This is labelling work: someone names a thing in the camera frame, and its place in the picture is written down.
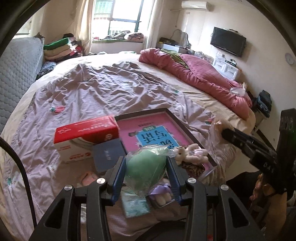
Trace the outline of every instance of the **black cable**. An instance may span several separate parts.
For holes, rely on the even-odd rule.
[[[29,184],[29,180],[28,180],[24,165],[22,164],[22,161],[20,160],[19,156],[15,153],[15,151],[12,149],[12,147],[5,140],[3,140],[2,137],[0,137],[0,147],[3,148],[11,156],[11,158],[14,160],[14,162],[16,163],[17,167],[20,170],[20,173],[22,175],[22,179],[24,181],[25,189],[27,192],[27,197],[28,197],[29,206],[30,206],[31,215],[32,215],[33,226],[35,228],[37,226],[36,214],[35,214],[30,184]]]

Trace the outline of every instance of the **blue box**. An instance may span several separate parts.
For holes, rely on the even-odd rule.
[[[94,164],[98,173],[113,168],[119,157],[126,155],[119,138],[95,145],[92,150]]]

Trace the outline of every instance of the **red and white box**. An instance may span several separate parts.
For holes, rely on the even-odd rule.
[[[91,158],[92,147],[119,138],[114,116],[98,117],[56,129],[54,147],[65,162]]]

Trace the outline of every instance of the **television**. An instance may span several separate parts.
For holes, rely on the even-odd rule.
[[[247,39],[230,30],[214,27],[211,45],[222,49],[237,57],[242,57]]]

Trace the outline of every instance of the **wall-mounted air conditioner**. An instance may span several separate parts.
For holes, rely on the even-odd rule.
[[[209,11],[210,4],[208,2],[201,2],[201,1],[183,1],[182,8]]]

